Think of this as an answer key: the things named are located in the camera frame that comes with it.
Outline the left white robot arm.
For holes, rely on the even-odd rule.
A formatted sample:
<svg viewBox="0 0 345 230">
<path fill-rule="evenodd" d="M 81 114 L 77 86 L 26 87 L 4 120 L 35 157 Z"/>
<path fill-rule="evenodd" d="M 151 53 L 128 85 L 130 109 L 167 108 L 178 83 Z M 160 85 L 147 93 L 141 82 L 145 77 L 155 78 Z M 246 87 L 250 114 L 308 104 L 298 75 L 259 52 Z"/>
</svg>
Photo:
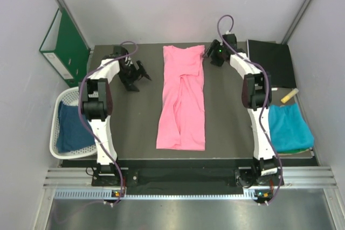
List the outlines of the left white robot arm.
<svg viewBox="0 0 345 230">
<path fill-rule="evenodd" d="M 93 171 L 92 186 L 118 186 L 123 188 L 125 180 L 116 162 L 118 155 L 115 151 L 111 133 L 111 114 L 113 100 L 110 83 L 115 76 L 119 76 L 125 89 L 138 92 L 135 81 L 142 78 L 151 80 L 141 61 L 132 62 L 134 52 L 130 53 L 125 41 L 113 47 L 113 52 L 103 57 L 101 64 L 88 72 L 79 84 L 78 115 L 83 127 L 94 138 L 97 151 L 96 167 Z"/>
</svg>

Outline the pink towel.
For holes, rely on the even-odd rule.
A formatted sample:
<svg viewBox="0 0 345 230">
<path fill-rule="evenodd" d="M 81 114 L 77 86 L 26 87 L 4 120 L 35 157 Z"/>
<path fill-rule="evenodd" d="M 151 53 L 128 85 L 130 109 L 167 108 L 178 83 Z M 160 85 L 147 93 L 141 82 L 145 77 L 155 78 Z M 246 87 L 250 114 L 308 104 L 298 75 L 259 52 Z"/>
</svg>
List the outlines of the pink towel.
<svg viewBox="0 0 345 230">
<path fill-rule="evenodd" d="M 163 47 L 162 111 L 157 149 L 205 150 L 204 45 Z"/>
</svg>

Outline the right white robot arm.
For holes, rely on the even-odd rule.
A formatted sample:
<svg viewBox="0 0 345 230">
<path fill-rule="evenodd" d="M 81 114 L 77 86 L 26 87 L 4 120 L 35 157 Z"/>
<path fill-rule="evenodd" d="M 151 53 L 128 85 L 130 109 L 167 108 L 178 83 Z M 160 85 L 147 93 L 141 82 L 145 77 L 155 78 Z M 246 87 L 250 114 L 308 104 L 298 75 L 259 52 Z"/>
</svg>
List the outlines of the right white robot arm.
<svg viewBox="0 0 345 230">
<path fill-rule="evenodd" d="M 215 39 L 203 57 L 221 67 L 227 62 L 243 80 L 241 102 L 250 116 L 254 138 L 252 179 L 262 185 L 278 173 L 277 156 L 272 147 L 268 116 L 272 100 L 271 76 L 261 65 L 252 62 L 237 47 L 237 37 L 227 32 Z"/>
</svg>

